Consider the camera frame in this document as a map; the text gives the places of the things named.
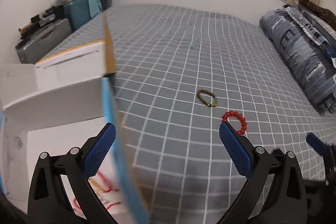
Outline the red cord bracelet gold tube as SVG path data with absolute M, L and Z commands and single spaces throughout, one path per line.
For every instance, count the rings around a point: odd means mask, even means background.
M 97 200 L 94 198 L 90 198 L 88 201 L 80 201 L 77 198 L 73 199 L 73 205 L 75 206 L 75 209 L 77 211 L 81 211 L 82 213 L 84 213 L 84 211 L 89 208 L 91 209 L 100 208 L 108 211 L 112 207 L 119 206 L 121 204 L 122 202 L 111 202 L 107 200 L 101 201 L 99 199 Z

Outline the red cord bracelet gold bar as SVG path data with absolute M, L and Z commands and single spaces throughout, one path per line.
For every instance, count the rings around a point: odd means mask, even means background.
M 97 172 L 96 176 L 89 178 L 89 183 L 99 193 L 120 191 L 120 188 L 114 187 L 111 181 L 100 171 Z

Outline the folded blue patterned duvet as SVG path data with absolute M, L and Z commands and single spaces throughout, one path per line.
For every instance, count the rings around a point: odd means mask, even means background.
M 285 9 L 260 19 L 265 36 L 273 42 L 310 103 L 320 112 L 335 113 L 335 67 Z

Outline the white cardboard box blue yellow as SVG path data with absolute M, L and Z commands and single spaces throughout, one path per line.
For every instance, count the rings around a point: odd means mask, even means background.
M 124 146 L 114 53 L 109 28 L 104 27 L 102 40 L 68 48 L 37 64 L 1 65 L 1 223 L 29 223 L 30 184 L 41 153 L 60 156 L 80 148 L 107 123 L 115 126 L 116 139 L 98 171 L 120 191 L 94 192 L 101 201 L 122 202 L 108 210 L 115 223 L 149 223 Z M 75 209 L 67 176 L 61 178 L 72 209 L 84 217 Z

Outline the blue grey patterned pillow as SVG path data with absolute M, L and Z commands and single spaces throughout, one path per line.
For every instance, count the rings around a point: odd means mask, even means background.
M 306 10 L 299 11 L 293 6 L 285 5 L 285 11 L 290 18 L 301 28 L 309 38 L 312 46 L 317 47 L 335 68 L 335 31 L 331 26 L 323 24 L 323 20 L 317 20 Z

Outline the grey checked bed sheet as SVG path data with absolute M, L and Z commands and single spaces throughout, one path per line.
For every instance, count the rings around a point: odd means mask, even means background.
M 245 115 L 252 141 L 291 148 L 305 176 L 321 175 L 304 139 L 308 131 L 335 139 L 335 113 L 313 107 L 261 27 L 166 5 L 106 17 L 126 145 L 152 213 L 208 222 L 233 200 L 242 179 L 217 134 L 227 110 Z

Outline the grey suitcase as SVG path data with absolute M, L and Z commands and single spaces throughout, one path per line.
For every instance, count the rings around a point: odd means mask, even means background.
M 68 19 L 50 23 L 15 46 L 18 58 L 23 64 L 35 64 L 70 34 L 72 29 Z

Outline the dark clutter pile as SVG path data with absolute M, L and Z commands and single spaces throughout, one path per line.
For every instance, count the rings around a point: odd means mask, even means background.
M 31 18 L 31 23 L 20 28 L 21 39 L 31 36 L 35 31 L 58 19 L 65 18 L 64 5 L 76 0 L 54 0 L 50 7 Z

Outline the teal suitcase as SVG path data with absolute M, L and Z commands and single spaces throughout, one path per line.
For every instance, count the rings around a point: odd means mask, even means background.
M 89 14 L 88 0 L 68 2 L 63 6 L 63 10 L 73 32 L 92 20 Z

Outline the light blue towel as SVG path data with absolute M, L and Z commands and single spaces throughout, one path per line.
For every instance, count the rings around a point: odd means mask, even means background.
M 100 0 L 88 0 L 88 6 L 91 19 L 102 13 L 102 4 Z

